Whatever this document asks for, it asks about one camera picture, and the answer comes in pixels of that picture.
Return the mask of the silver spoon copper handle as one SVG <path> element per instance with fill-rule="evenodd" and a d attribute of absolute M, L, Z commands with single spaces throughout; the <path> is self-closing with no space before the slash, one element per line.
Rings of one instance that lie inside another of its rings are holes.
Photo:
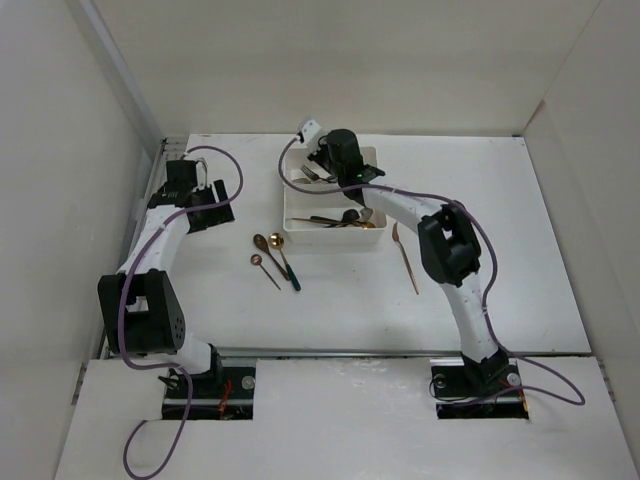
<path fill-rule="evenodd" d="M 373 211 L 369 208 L 363 208 L 361 210 L 356 209 L 348 209 L 345 210 L 340 219 L 333 219 L 328 217 L 321 216 L 310 216 L 310 217 L 292 217 L 293 221 L 310 223 L 309 219 L 320 219 L 325 221 L 334 221 L 334 222 L 371 222 L 370 219 L 372 217 Z"/>

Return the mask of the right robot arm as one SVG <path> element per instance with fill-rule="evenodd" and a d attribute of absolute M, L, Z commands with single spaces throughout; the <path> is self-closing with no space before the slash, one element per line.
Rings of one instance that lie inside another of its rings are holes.
<path fill-rule="evenodd" d="M 307 158 L 335 176 L 347 198 L 417 235 L 422 267 L 444 291 L 458 328 L 467 395 L 480 396 L 495 387 L 508 357 L 486 322 L 478 275 L 481 247 L 463 206 L 437 195 L 410 194 L 386 181 L 384 171 L 364 161 L 348 129 L 305 126 L 300 138 Z"/>

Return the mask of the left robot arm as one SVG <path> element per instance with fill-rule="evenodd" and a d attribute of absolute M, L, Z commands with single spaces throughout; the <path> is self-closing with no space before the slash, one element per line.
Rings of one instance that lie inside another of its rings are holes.
<path fill-rule="evenodd" d="M 217 394 L 224 373 L 217 349 L 187 331 L 169 278 L 182 240 L 235 220 L 224 181 L 208 180 L 203 159 L 166 163 L 166 181 L 149 199 L 127 260 L 97 286 L 107 342 L 115 354 L 156 355 L 180 365 L 201 396 Z"/>

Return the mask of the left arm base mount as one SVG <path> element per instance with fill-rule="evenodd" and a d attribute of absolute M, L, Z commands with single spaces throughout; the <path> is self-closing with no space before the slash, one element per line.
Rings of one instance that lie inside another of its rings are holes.
<path fill-rule="evenodd" d="M 252 420 L 256 388 L 256 363 L 238 359 L 223 360 L 205 373 L 193 374 L 193 394 L 189 420 Z M 174 368 L 158 379 L 164 384 L 162 420 L 180 420 L 187 405 L 185 376 Z"/>

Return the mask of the small gold spoon green handle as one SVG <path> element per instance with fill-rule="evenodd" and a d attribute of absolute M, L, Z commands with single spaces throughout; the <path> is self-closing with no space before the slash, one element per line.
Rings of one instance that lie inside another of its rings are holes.
<path fill-rule="evenodd" d="M 372 222 L 352 222 L 347 224 L 347 226 L 362 228 L 362 229 L 375 229 L 377 228 L 375 224 Z"/>

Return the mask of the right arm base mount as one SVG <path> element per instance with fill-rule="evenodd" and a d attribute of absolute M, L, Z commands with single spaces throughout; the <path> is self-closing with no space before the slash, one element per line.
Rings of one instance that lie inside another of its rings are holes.
<path fill-rule="evenodd" d="M 444 358 L 430 362 L 429 392 L 436 403 L 438 420 L 528 420 L 524 393 L 511 391 L 521 385 L 518 365 L 511 360 L 485 386 L 474 386 L 465 374 L 461 359 Z"/>

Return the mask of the copper thin utensil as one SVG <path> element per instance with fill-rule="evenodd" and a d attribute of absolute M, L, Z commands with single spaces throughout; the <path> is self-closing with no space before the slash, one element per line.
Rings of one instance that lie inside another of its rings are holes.
<path fill-rule="evenodd" d="M 392 240 L 394 241 L 396 246 L 399 248 L 399 251 L 400 251 L 404 266 L 406 268 L 407 274 L 408 274 L 409 279 L 411 281 L 413 290 L 414 290 L 416 295 L 419 295 L 420 294 L 419 287 L 418 287 L 418 284 L 417 284 L 417 281 L 416 281 L 416 278 L 415 278 L 415 274 L 413 272 L 410 260 L 408 258 L 407 253 L 406 253 L 406 249 L 405 249 L 404 245 L 401 242 L 401 239 L 400 239 L 400 236 L 399 236 L 398 225 L 399 225 L 399 222 L 397 222 L 397 221 L 395 221 L 394 224 L 393 224 L 392 234 L 391 234 L 392 235 Z"/>

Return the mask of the black handled fork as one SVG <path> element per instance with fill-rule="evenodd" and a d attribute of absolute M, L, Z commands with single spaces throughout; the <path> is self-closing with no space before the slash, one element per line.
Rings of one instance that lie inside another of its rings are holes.
<path fill-rule="evenodd" d="M 302 166 L 300 167 L 300 171 L 301 171 L 301 172 L 302 172 L 306 177 L 311 178 L 311 179 L 318 179 L 318 178 L 321 178 L 321 177 L 322 177 L 321 175 L 319 175 L 319 174 L 318 174 L 318 173 L 316 173 L 315 171 L 311 170 L 311 169 L 310 169 L 308 166 L 306 166 L 306 165 L 302 165 Z M 331 182 L 332 182 L 331 184 L 333 184 L 333 183 L 336 183 L 336 182 L 337 182 L 337 177 L 336 177 L 336 176 L 333 176 L 333 175 L 330 175 L 330 176 L 328 176 L 328 177 L 322 177 L 322 178 L 326 178 L 326 179 L 328 179 L 329 181 L 331 181 Z"/>

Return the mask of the white plastic bin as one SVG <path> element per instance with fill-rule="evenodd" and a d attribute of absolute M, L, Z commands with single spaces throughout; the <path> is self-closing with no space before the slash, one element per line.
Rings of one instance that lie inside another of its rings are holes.
<path fill-rule="evenodd" d="M 361 210 L 363 207 L 343 194 L 324 194 L 331 188 L 328 184 L 303 185 L 303 188 L 321 195 L 311 195 L 285 187 L 283 193 L 283 229 L 288 240 L 305 247 L 353 247 L 374 246 L 388 232 L 387 217 L 373 210 L 370 219 L 377 228 L 357 227 L 326 228 L 318 224 L 293 221 L 292 217 L 321 216 L 340 219 L 348 209 Z"/>
<path fill-rule="evenodd" d="M 361 147 L 360 153 L 363 156 L 365 164 L 372 165 L 374 167 L 378 166 L 377 150 L 375 147 Z M 310 177 L 303 172 L 304 167 L 319 177 L 317 183 L 324 183 L 331 177 L 331 175 L 321 166 L 307 158 L 307 151 L 303 147 L 293 146 L 285 154 L 283 160 L 283 171 L 286 178 L 291 182 L 294 182 L 299 178 L 310 180 Z"/>

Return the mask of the long silver fork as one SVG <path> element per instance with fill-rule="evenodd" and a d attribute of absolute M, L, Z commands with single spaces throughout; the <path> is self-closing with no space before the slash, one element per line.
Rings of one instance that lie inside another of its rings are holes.
<path fill-rule="evenodd" d="M 308 177 L 300 177 L 300 178 L 295 178 L 293 180 L 291 180 L 292 184 L 296 184 L 296 185 L 312 185 L 312 184 L 331 184 L 332 182 L 329 181 L 326 178 L 318 178 L 318 179 L 311 179 Z"/>

